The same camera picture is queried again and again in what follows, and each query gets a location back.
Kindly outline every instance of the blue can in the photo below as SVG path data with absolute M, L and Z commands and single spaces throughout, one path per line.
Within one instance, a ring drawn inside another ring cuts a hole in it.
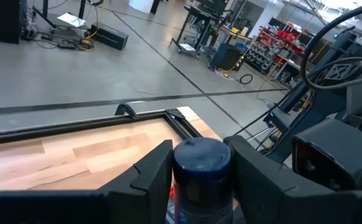
M 231 150 L 216 139 L 192 138 L 174 149 L 176 224 L 232 224 Z

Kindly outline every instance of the black bracket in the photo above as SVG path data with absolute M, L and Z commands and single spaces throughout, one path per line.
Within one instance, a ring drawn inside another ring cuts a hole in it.
M 169 109 L 166 110 L 166 113 L 178 119 L 185 119 L 185 116 L 178 109 Z
M 128 114 L 130 118 L 137 119 L 138 114 L 127 104 L 121 103 L 116 109 L 115 116 Z

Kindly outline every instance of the wooden board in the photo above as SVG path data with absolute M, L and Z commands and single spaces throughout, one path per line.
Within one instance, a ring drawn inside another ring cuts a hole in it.
M 189 107 L 178 108 L 205 137 L 219 137 Z M 97 189 L 165 139 L 181 139 L 163 120 L 0 144 L 0 190 Z

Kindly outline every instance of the gray floor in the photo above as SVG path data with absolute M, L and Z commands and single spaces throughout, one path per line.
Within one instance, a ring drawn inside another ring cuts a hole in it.
M 40 7 L 41 2 L 35 0 L 35 5 Z M 63 0 L 52 0 L 50 6 L 61 2 Z M 50 12 L 77 14 L 78 7 L 77 1 L 69 0 Z M 178 54 L 174 45 L 169 47 L 171 38 L 179 34 L 186 16 L 183 1 L 162 2 L 155 16 L 131 9 L 127 0 L 108 1 L 104 7 L 108 10 L 104 10 L 102 22 L 129 34 L 123 51 L 100 43 L 92 52 L 43 49 L 34 42 L 20 45 L 0 43 L 0 108 L 224 93 L 132 104 L 136 111 L 189 106 L 221 137 L 235 133 L 266 111 L 266 105 L 256 98 L 257 93 L 229 93 L 258 90 L 264 83 L 261 76 L 254 75 L 252 83 L 241 85 L 209 71 L 204 58 L 196 60 Z M 96 22 L 95 10 L 89 11 L 87 6 L 87 24 Z M 238 78 L 245 73 L 254 71 L 243 66 L 230 75 Z M 263 90 L 278 88 L 281 87 L 274 83 L 264 83 L 261 87 Z M 283 96 L 284 91 L 259 94 L 260 98 L 273 102 Z M 116 107 L 4 114 L 0 115 L 0 130 L 111 116 Z M 248 131 L 255 133 L 262 128 L 265 125 L 260 122 Z

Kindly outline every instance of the can lid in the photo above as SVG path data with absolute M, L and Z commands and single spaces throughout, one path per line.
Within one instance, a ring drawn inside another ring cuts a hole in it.
M 185 140 L 174 149 L 173 170 L 177 182 L 181 179 L 222 179 L 231 175 L 231 150 L 216 139 Z

